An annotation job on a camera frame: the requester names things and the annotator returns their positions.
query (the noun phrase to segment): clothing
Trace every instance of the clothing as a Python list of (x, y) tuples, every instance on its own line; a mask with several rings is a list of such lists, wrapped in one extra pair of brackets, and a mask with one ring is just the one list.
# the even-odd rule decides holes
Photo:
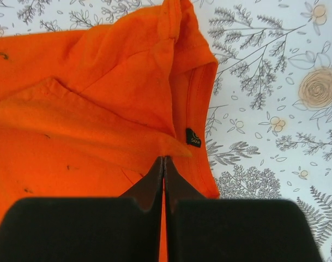
[(0, 38), (0, 221), (24, 197), (117, 197), (158, 156), (218, 197), (204, 144), (217, 66), (188, 0), (87, 31)]

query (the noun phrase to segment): clothing label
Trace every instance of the clothing label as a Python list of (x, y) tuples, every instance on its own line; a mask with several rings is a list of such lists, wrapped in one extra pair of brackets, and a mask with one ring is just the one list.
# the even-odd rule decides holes
[(201, 147), (201, 139), (191, 128), (186, 129), (186, 143), (191, 146)]

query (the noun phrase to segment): floral pattern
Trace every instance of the floral pattern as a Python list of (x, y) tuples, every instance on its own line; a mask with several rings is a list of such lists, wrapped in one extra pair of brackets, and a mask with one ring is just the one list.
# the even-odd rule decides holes
[[(0, 37), (90, 29), (161, 2), (0, 0)], [(332, 262), (332, 0), (192, 2), (219, 61), (205, 134), (221, 197), (294, 201)]]

